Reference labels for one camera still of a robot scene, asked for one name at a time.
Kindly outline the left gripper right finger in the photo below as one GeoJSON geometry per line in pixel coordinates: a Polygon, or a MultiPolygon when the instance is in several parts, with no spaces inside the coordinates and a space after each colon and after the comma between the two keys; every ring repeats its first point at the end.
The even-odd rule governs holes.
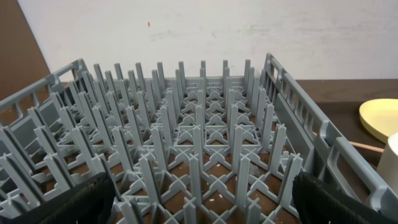
{"type": "Polygon", "coordinates": [[[304,224],[397,224],[308,172],[294,178],[292,198],[304,224]]]}

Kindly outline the white paper cup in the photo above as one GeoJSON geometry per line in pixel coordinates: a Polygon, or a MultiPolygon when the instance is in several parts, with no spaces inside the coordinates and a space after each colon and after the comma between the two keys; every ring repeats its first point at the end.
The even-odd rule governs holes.
{"type": "Polygon", "coordinates": [[[397,193],[397,133],[388,137],[384,151],[377,166],[377,173],[384,179],[388,186],[397,193]]]}

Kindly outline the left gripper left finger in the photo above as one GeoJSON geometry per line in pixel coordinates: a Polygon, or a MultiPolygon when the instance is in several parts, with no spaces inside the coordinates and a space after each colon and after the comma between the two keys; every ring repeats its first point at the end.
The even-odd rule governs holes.
{"type": "Polygon", "coordinates": [[[107,223],[115,195],[111,177],[102,172],[18,217],[1,217],[1,223],[107,223]]]}

